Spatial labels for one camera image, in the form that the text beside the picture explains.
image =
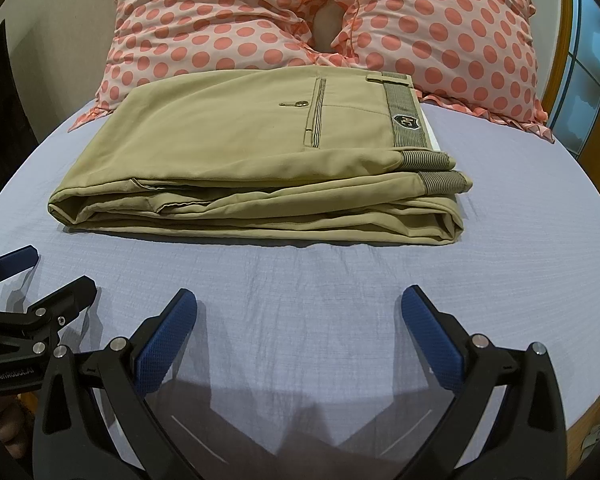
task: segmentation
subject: metal screw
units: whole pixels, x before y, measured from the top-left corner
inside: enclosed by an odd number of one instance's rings
[[[115,351],[119,352],[126,346],[126,339],[123,337],[117,337],[109,343],[109,347]]]
[[[544,346],[541,342],[536,341],[532,343],[531,349],[538,355],[546,354],[546,346]]]
[[[471,342],[478,348],[487,348],[489,346],[489,338],[484,334],[475,334],[472,336]]]
[[[64,345],[56,346],[56,349],[54,350],[54,357],[57,357],[59,359],[61,357],[64,357],[65,354],[66,354],[66,346],[64,346]]]

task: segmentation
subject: pillowcase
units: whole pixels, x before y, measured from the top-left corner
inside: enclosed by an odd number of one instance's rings
[[[553,141],[536,95],[531,0],[337,1],[337,54],[320,62],[409,74],[421,100]]]
[[[109,113],[135,87],[229,68],[311,64],[311,16],[325,0],[116,0],[96,103],[72,129]]]

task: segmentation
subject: blue rubber pad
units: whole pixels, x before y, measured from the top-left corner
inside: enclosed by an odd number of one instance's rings
[[[412,286],[402,294],[402,318],[416,338],[440,386],[458,394],[464,383],[462,355]]]
[[[30,245],[0,256],[0,282],[23,270],[30,269],[38,262],[38,259],[38,251]]]
[[[141,397],[156,392],[180,351],[187,334],[196,323],[198,304],[186,288],[173,297],[166,309],[170,313],[136,358],[134,386]]]

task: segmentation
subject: bed sheet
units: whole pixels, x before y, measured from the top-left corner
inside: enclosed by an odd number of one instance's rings
[[[573,424],[600,394],[600,196],[559,144],[422,108],[441,149],[474,180],[459,196],[465,232],[449,246],[69,232],[46,202],[106,120],[67,133],[69,118],[0,193],[0,253],[32,244],[41,255],[0,283],[0,310],[21,312],[86,274],[96,302],[62,341],[88,351],[192,290],[198,321],[148,400],[209,480],[392,478],[450,401],[399,315],[413,283],[469,333],[510,348],[544,342]],[[497,399],[464,460],[484,441]]]

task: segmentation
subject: bed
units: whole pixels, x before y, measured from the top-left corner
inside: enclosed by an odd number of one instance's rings
[[[95,304],[62,332],[74,350],[129,336],[181,287],[194,330],[148,400],[206,478],[391,478],[450,402],[398,313],[417,283],[469,333],[543,342],[566,423],[600,394],[600,196],[559,145],[423,104],[442,150],[474,188],[450,246],[254,242],[71,232],[46,211],[107,118],[67,119],[0,193],[0,254],[32,244],[38,265],[0,283],[0,310],[86,274]],[[494,396],[464,460],[493,421]],[[123,457],[135,459],[103,399]]]

